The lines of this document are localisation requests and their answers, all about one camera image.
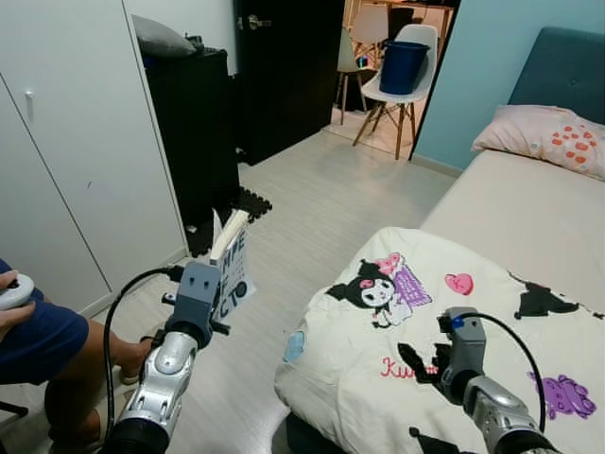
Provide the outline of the white paperback book blue letters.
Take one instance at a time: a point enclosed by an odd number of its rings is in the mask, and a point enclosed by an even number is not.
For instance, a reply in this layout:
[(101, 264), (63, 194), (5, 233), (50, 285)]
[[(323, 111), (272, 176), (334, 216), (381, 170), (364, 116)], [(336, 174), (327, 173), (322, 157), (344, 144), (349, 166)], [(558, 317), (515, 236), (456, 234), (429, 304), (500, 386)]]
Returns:
[(237, 307), (231, 314), (255, 292), (255, 286), (247, 274), (247, 226), (247, 213), (237, 209), (225, 221), (223, 230), (217, 231), (212, 243), (208, 263), (223, 272), (220, 297), (213, 311), (213, 319), (220, 319), (220, 298), (225, 284), (237, 284)]

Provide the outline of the white controller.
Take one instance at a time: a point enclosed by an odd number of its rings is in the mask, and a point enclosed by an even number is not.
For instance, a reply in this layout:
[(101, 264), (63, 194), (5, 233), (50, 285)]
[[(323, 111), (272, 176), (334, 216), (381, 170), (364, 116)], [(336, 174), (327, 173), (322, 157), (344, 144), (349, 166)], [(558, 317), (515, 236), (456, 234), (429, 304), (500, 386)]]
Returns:
[(33, 278), (18, 273), (16, 280), (0, 287), (0, 311), (29, 306), (36, 290)]

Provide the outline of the person hand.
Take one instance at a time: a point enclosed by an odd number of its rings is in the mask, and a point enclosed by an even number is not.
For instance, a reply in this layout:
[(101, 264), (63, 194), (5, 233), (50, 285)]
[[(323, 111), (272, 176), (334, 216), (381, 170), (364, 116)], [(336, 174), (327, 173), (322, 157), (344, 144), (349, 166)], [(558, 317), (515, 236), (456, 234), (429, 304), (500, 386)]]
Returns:
[(6, 310), (0, 311), (0, 341), (3, 341), (5, 336), (17, 325), (29, 320), (35, 311), (36, 304), (26, 304), (26, 306), (6, 308)]

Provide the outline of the cream cartoon print blanket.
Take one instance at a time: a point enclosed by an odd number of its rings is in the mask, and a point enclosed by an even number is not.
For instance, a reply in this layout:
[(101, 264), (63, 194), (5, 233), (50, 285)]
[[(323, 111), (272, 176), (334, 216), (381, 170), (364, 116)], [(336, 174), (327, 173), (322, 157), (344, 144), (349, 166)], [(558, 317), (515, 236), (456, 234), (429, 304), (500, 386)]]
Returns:
[[(605, 454), (605, 325), (599, 312), (524, 280), (471, 248), (419, 229), (385, 226), (317, 291), (275, 376), (281, 401), (349, 454), (423, 454), (424, 443), (488, 454), (461, 408), (420, 384), (398, 342), (424, 360), (444, 341), (448, 306), (490, 314), (526, 342), (545, 389), (545, 436), (563, 454)], [(485, 369), (539, 415), (537, 381), (505, 330), (484, 322)]]

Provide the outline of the black foam puzzle mat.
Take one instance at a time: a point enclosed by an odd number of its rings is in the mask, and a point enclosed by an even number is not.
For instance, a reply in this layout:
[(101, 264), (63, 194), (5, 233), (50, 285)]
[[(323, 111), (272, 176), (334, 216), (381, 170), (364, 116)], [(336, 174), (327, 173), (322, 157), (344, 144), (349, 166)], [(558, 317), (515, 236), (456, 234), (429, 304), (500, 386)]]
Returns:
[(195, 258), (195, 256), (208, 253), (215, 241), (217, 231), (223, 230), (223, 224), (237, 209), (247, 213), (248, 223), (255, 223), (256, 220), (267, 215), (272, 208), (272, 203), (268, 199), (253, 193), (247, 187), (239, 187), (237, 196), (229, 201), (220, 201), (217, 208), (211, 208), (208, 223), (194, 223), (185, 226), (189, 255)]

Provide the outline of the black cabinet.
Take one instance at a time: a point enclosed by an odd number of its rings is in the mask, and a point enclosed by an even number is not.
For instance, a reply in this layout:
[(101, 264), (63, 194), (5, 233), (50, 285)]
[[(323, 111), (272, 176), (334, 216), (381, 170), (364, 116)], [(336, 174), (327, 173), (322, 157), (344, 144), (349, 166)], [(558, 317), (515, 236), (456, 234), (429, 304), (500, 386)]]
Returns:
[(207, 230), (239, 193), (228, 52), (148, 61), (146, 75), (181, 219)]

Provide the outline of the person in blue shorts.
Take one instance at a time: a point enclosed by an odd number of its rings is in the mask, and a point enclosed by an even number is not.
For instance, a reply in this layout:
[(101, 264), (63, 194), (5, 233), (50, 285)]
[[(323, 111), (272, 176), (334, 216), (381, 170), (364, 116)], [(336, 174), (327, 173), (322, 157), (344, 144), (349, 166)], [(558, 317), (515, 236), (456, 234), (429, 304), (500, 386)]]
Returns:
[(138, 381), (154, 333), (138, 342), (109, 334), (104, 325), (56, 306), (36, 289), (36, 311), (0, 341), (0, 385), (46, 385), (44, 414), (53, 454), (91, 454), (107, 429), (107, 405), (101, 393), (107, 379), (127, 385)]

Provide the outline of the white wardrobe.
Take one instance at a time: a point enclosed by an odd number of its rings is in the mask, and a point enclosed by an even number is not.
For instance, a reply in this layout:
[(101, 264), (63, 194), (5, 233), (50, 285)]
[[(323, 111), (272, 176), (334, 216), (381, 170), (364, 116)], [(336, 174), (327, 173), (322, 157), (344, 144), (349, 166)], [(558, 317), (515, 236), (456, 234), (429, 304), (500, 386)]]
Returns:
[(124, 0), (0, 0), (0, 258), (94, 316), (185, 252)]

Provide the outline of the black door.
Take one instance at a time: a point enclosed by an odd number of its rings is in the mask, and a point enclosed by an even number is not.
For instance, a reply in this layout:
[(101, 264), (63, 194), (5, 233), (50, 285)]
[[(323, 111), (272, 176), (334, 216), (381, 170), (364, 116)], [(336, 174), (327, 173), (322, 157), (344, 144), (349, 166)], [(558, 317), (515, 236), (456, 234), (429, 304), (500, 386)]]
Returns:
[[(344, 9), (345, 0), (233, 0), (236, 144), (248, 165), (329, 124)], [(272, 25), (247, 30), (248, 14)]]

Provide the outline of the pink patterned pillow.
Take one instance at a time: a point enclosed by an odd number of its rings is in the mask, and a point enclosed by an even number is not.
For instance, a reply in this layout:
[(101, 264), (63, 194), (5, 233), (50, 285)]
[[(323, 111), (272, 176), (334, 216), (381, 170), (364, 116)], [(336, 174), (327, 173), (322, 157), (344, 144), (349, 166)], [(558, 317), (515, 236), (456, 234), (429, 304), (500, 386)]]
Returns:
[(472, 150), (531, 157), (582, 176), (605, 179), (605, 129), (554, 105), (502, 105)]

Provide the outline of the grey cushion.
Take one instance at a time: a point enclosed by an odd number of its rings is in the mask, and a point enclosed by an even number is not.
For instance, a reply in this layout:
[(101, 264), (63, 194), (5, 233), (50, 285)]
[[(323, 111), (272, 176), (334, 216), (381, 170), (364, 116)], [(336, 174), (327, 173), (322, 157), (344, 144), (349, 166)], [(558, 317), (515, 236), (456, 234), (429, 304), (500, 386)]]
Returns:
[(196, 55), (199, 48), (172, 27), (131, 14), (140, 55), (146, 58), (186, 58)]

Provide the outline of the white chair wooden legs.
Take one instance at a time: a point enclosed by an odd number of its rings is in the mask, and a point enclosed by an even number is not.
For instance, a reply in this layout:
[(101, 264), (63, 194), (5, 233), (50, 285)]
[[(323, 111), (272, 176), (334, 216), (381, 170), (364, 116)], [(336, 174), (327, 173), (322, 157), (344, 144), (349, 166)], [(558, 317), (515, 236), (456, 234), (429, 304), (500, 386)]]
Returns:
[(358, 134), (354, 138), (354, 145), (363, 142), (364, 139), (372, 135), (380, 124), (381, 118), (389, 115), (389, 108), (394, 107), (397, 110), (397, 118), (394, 120), (396, 125), (396, 144), (394, 144), (394, 159), (401, 159), (401, 150), (403, 138), (405, 138), (405, 126), (410, 126), (410, 140), (415, 137), (419, 125), (418, 109), (416, 104), (424, 102), (431, 86), (433, 72), (437, 58), (438, 30), (434, 26), (428, 25), (407, 25), (403, 26), (396, 35), (396, 39), (391, 42), (414, 42), (428, 44), (431, 51), (421, 73), (418, 77), (415, 90), (409, 95), (394, 96), (384, 94), (379, 88), (379, 72), (374, 78), (364, 82), (360, 91), (363, 92), (367, 100), (375, 100), (367, 111), (366, 120), (359, 127)]
[(360, 87), (366, 82), (364, 75), (366, 69), (359, 64), (350, 31), (343, 27), (340, 31), (337, 56), (337, 107), (340, 110), (338, 124), (344, 125), (346, 113), (354, 110), (367, 112), (371, 107), (371, 103), (360, 91)]

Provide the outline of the dark blue bucket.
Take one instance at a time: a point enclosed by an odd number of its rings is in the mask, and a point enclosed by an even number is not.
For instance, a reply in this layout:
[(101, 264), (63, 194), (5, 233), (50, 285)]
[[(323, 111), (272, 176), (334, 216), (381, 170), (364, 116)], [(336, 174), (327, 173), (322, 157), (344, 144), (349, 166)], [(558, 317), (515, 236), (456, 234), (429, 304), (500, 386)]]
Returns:
[(388, 42), (379, 74), (384, 94), (404, 96), (415, 90), (431, 47), (414, 42)]

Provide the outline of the teal upholstered headboard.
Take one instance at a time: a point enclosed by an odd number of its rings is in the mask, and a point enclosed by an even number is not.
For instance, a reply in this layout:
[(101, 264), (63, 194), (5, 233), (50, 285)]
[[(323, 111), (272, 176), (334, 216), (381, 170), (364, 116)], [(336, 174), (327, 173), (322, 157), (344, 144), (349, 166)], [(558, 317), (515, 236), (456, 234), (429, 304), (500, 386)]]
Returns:
[(604, 124), (605, 36), (570, 27), (542, 27), (509, 104), (561, 107)]

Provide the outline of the black door frame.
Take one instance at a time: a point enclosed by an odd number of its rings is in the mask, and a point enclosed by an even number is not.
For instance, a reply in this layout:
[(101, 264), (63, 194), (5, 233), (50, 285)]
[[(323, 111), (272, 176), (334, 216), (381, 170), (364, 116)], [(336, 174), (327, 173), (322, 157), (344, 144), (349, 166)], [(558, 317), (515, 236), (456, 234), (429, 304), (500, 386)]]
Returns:
[(424, 129), (426, 129), (426, 121), (429, 116), (429, 109), (433, 103), (433, 96), (436, 94), (438, 87), (438, 79), (441, 76), (441, 66), (445, 61), (445, 53), (448, 51), (451, 27), (457, 24), (459, 5), (449, 5), (449, 0), (409, 0), (410, 3), (415, 3), (418, 8), (423, 6), (424, 13), (421, 17), (421, 25), (436, 25), (436, 19), (428, 19), (428, 13), (436, 12), (440, 14), (440, 26), (438, 26), (438, 46), (437, 58), (435, 64), (435, 72), (429, 92), (424, 100), (423, 109), (420, 110), (421, 118), (416, 130), (415, 137), (412, 138), (411, 149), (407, 153), (407, 159), (414, 161), (418, 156), (418, 148), (421, 137), (423, 137)]

